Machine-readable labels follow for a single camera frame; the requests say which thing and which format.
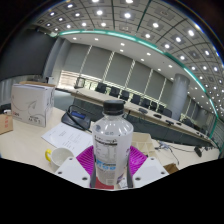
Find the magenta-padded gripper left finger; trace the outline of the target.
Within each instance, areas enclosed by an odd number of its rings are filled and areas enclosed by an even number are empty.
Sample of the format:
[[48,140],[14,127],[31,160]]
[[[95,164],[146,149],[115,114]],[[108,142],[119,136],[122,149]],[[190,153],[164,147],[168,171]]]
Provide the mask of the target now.
[[68,157],[55,174],[81,187],[94,188],[96,168],[93,147],[88,147],[77,157]]

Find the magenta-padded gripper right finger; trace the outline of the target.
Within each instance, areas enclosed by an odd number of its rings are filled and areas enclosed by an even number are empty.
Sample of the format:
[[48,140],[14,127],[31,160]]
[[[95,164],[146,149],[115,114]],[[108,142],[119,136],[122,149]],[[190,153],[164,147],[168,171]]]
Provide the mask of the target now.
[[130,147],[127,166],[129,188],[141,188],[168,175],[155,157],[147,157],[134,146]]

